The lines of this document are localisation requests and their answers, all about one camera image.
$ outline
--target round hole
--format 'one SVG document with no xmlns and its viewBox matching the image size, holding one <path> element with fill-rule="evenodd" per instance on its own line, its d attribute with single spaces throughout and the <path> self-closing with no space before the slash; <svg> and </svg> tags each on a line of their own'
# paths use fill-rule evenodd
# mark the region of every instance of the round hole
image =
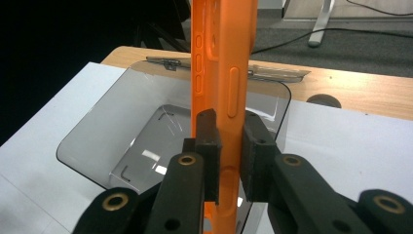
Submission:
<svg viewBox="0 0 413 234">
<path fill-rule="evenodd" d="M 124 207 L 128 201 L 129 197 L 125 193 L 114 193 L 103 201 L 102 207 L 108 212 L 114 212 Z"/>
<path fill-rule="evenodd" d="M 297 167 L 301 165 L 301 160 L 294 156 L 285 156 L 282 160 L 289 166 Z"/>
<path fill-rule="evenodd" d="M 385 196 L 385 195 L 378 195 L 375 196 L 373 198 L 374 203 L 376 203 L 377 206 L 379 206 L 381 209 L 393 213 L 393 214 L 397 214 L 397 215 L 401 215 L 405 212 L 405 208 L 403 207 L 403 205 L 401 205 L 398 200 L 389 197 L 389 196 Z"/>
<path fill-rule="evenodd" d="M 333 221 L 333 226 L 341 232 L 351 232 L 352 231 L 352 228 L 350 228 L 349 224 L 347 224 L 346 222 L 341 221 L 341 220 L 334 220 Z"/>
<path fill-rule="evenodd" d="M 313 104 L 320 104 L 320 105 L 326 105 L 330 107 L 341 108 L 340 101 L 336 97 L 333 97 L 330 95 L 314 95 L 314 96 L 309 97 L 307 99 L 307 102 L 313 103 Z"/>
<path fill-rule="evenodd" d="M 165 228 L 168 231 L 177 230 L 179 226 L 180 226 L 180 221 L 178 219 L 171 218 L 171 219 L 168 219 L 167 222 L 165 222 Z"/>
<path fill-rule="evenodd" d="M 121 198 L 121 197 L 114 197 L 114 198 L 111 198 L 109 200 L 109 205 L 110 206 L 119 206 L 120 204 L 122 204 L 123 201 L 124 201 L 124 199 Z"/>
<path fill-rule="evenodd" d="M 184 155 L 178 159 L 179 164 L 184 165 L 184 166 L 192 165 L 195 163 L 195 161 L 197 160 L 195 159 L 194 156 L 191 156 L 191 155 Z"/>
</svg>

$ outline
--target orange phone case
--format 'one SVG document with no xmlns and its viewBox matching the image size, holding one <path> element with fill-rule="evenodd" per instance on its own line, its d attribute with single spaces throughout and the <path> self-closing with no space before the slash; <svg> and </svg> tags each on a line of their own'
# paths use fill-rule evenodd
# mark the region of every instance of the orange phone case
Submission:
<svg viewBox="0 0 413 234">
<path fill-rule="evenodd" d="M 257 0 L 193 0 L 191 13 L 191 127 L 213 108 L 222 149 L 219 205 L 206 203 L 212 233 L 236 231 L 248 59 Z"/>
</svg>

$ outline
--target transparent acrylic box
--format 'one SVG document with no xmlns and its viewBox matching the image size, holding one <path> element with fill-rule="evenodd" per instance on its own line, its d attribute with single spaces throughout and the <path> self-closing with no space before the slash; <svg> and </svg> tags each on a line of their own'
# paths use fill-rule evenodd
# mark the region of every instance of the transparent acrylic box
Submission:
<svg viewBox="0 0 413 234">
<path fill-rule="evenodd" d="M 56 156 L 104 188 L 140 194 L 162 181 L 169 159 L 190 137 L 190 92 L 189 70 L 137 62 L 63 139 Z M 280 149 L 290 96 L 282 83 L 248 80 L 245 109 L 261 117 Z M 250 204 L 239 207 L 244 222 Z"/>
</svg>

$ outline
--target gray carpet floor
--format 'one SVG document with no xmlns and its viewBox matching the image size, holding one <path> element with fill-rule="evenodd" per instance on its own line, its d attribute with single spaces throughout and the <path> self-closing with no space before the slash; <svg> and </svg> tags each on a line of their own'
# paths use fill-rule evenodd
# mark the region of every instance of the gray carpet floor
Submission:
<svg viewBox="0 0 413 234">
<path fill-rule="evenodd" d="M 311 30 L 258 28 L 254 51 L 297 38 Z M 411 31 L 397 31 L 413 36 Z M 413 77 L 413 39 L 350 31 L 326 31 L 321 46 L 307 46 L 309 36 L 251 56 L 254 60 L 364 73 Z"/>
</svg>

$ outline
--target black cable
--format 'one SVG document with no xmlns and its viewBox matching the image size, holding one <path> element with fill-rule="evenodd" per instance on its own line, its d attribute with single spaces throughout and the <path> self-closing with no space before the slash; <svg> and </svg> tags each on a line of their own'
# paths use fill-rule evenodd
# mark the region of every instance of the black cable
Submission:
<svg viewBox="0 0 413 234">
<path fill-rule="evenodd" d="M 396 17 L 413 16 L 413 13 L 407 13 L 407 14 L 389 13 L 389 12 L 384 12 L 384 11 L 378 10 L 378 9 L 376 9 L 376 8 L 369 7 L 369 6 L 367 6 L 367 5 L 363 5 L 363 4 L 360 4 L 360 3 L 352 2 L 352 1 L 350 1 L 350 0 L 346 0 L 346 1 L 349 2 L 349 3 L 355 4 L 355 5 L 358 5 L 358 6 L 367 8 L 367 9 L 370 9 L 370 10 L 372 10 L 372 11 L 379 12 L 379 13 L 383 13 L 383 14 L 390 15 L 390 16 L 396 16 Z"/>
<path fill-rule="evenodd" d="M 251 54 L 254 55 L 254 54 L 261 53 L 261 52 L 266 52 L 266 51 L 269 51 L 269 50 L 273 50 L 273 49 L 275 49 L 275 48 L 279 48 L 279 47 L 288 45 L 288 44 L 290 44 L 290 43 L 292 43 L 292 42 L 295 42 L 295 41 L 298 41 L 298 40 L 300 40 L 300 39 L 302 39 L 302 38 L 304 38 L 304 37 L 306 37 L 306 36 L 308 36 L 308 35 L 311 35 L 311 34 L 316 33 L 316 32 L 321 32 L 321 31 L 352 31 L 352 32 L 361 32 L 361 33 L 369 33 L 369 34 L 381 34 L 381 35 L 388 35 L 388 36 L 395 36 L 395 37 L 402 37 L 402 38 L 413 39 L 413 35 L 405 35 L 405 34 L 399 34 L 399 33 L 393 33 L 393 32 L 371 31 L 371 30 L 358 30 L 358 29 L 334 28 L 334 27 L 331 27 L 331 28 L 324 28 L 324 29 L 319 29 L 319 30 L 315 30 L 315 31 L 308 32 L 308 33 L 306 33 L 306 34 L 304 34 L 304 35 L 302 35 L 302 36 L 299 36 L 299 37 L 297 37 L 297 38 L 294 38 L 294 39 L 292 39 L 292 40 L 290 40 L 290 41 L 283 42 L 283 43 L 278 44 L 278 45 L 276 45 L 276 46 L 272 46 L 272 47 L 264 48 L 264 49 L 261 49 L 261 50 L 258 50 L 258 51 L 254 51 L 254 52 L 252 52 Z"/>
</svg>

